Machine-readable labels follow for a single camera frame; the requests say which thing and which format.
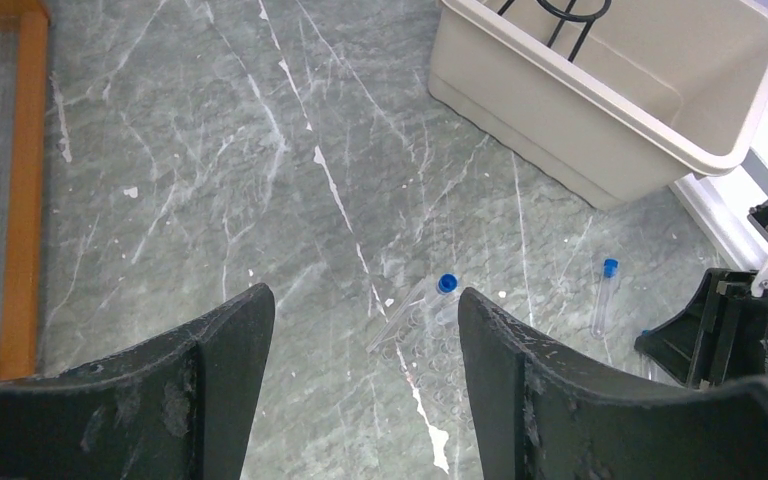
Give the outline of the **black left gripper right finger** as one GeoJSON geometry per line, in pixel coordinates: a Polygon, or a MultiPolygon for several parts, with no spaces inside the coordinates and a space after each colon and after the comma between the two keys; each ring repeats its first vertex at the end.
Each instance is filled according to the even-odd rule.
{"type": "Polygon", "coordinates": [[[768,376],[707,390],[650,381],[473,288],[458,326],[487,479],[768,479],[768,376]]]}

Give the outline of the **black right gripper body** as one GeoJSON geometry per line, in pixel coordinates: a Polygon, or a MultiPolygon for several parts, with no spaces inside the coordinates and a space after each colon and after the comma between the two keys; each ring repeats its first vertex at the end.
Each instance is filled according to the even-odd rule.
{"type": "Polygon", "coordinates": [[[688,305],[635,340],[634,349],[691,389],[768,375],[768,290],[753,272],[711,268],[688,305]]]}

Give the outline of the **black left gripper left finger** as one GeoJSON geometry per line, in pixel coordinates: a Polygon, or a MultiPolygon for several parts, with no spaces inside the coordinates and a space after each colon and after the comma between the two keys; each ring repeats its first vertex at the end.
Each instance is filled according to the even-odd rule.
{"type": "Polygon", "coordinates": [[[256,284],[128,349],[0,382],[0,479],[237,479],[275,320],[256,284]]]}

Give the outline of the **blue capped clear tube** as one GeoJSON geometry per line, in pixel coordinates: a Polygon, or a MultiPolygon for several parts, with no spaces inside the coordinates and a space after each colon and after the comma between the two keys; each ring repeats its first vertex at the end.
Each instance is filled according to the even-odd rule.
{"type": "Polygon", "coordinates": [[[607,324],[612,316],[613,297],[619,284],[619,266],[619,261],[614,258],[607,258],[603,262],[598,298],[590,324],[590,333],[597,339],[605,336],[607,324]]]}

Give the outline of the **blue capped test tube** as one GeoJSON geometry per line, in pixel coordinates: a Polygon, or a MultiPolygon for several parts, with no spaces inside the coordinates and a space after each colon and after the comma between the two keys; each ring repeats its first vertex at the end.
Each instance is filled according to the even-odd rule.
{"type": "Polygon", "coordinates": [[[445,326],[457,319],[459,280],[452,273],[442,274],[424,297],[424,312],[437,325],[445,326]]]}

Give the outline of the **black wire ring stand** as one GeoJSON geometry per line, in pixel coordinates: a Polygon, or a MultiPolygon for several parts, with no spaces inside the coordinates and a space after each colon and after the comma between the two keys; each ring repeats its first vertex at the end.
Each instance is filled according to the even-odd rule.
{"type": "Polygon", "coordinates": [[[496,1],[487,6],[496,15],[549,50],[568,50],[574,63],[594,24],[611,9],[613,1],[496,1]]]}

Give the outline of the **white plastic bin lid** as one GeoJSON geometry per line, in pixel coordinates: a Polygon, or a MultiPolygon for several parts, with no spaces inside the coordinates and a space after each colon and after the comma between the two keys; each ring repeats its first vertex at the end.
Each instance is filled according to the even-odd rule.
{"type": "Polygon", "coordinates": [[[751,223],[749,209],[768,199],[768,102],[739,167],[720,177],[687,175],[671,190],[731,268],[760,268],[768,234],[751,223]]]}

